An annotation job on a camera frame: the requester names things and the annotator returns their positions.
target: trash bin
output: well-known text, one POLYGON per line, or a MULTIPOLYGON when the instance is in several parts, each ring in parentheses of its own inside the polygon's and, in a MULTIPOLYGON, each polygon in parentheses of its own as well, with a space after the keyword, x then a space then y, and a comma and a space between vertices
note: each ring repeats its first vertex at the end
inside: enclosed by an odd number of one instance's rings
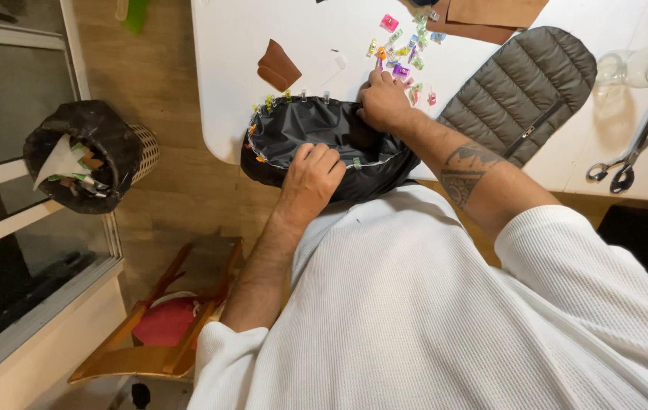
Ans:
POLYGON ((82 181, 64 178, 74 181, 71 187, 44 178, 38 189, 79 214, 114 210, 131 185, 154 169, 159 159, 157 140, 147 128, 125 123, 104 101, 77 101, 61 104, 25 140, 23 159, 34 180, 62 138, 70 139, 71 145, 83 145, 102 165, 87 171, 89 179, 81 175, 77 177, 82 181), (79 182, 89 187, 89 181, 91 191, 75 188, 79 182))

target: white wicker basket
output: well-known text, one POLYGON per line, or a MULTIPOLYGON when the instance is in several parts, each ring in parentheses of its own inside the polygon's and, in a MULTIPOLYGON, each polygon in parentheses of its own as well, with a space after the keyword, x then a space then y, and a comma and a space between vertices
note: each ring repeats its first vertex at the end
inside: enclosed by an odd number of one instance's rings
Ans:
POLYGON ((159 145, 157 144, 157 138, 154 137, 154 133, 149 131, 143 126, 137 124, 128 124, 128 126, 140 137, 142 145, 142 163, 140 164, 140 170, 137 171, 135 176, 132 178, 132 185, 135 182, 141 180, 145 175, 150 173, 157 165, 157 160, 159 160, 159 145))

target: red cushion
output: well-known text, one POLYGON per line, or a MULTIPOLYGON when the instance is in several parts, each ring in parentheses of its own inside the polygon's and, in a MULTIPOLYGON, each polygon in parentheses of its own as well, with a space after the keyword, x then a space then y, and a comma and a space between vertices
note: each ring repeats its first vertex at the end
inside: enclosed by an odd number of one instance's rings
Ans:
MULTIPOLYGON (((177 346, 190 327, 195 298, 176 298, 150 308, 132 329, 145 346, 177 346)), ((197 340, 192 348, 197 347, 197 340)))

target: white waffle-knit shirt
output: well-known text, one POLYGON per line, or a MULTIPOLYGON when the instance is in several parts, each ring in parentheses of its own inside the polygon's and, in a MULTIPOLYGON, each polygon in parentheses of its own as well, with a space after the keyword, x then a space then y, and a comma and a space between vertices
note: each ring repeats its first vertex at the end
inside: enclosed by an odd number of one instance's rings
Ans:
POLYGON ((525 211, 488 266, 436 192, 311 223, 271 331, 198 340, 189 410, 648 408, 648 274, 565 207, 525 211))

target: hand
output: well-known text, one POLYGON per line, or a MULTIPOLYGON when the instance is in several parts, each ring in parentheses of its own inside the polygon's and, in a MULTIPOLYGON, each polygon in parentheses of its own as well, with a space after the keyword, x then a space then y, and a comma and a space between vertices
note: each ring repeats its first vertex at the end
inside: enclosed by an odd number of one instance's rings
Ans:
POLYGON ((327 144, 301 145, 286 173, 272 219, 303 233, 329 203, 345 171, 339 153, 327 144))
POLYGON ((357 115, 377 131, 397 134, 414 110, 403 92, 405 85, 379 69, 370 73, 369 82, 370 88, 360 91, 363 108, 357 115))

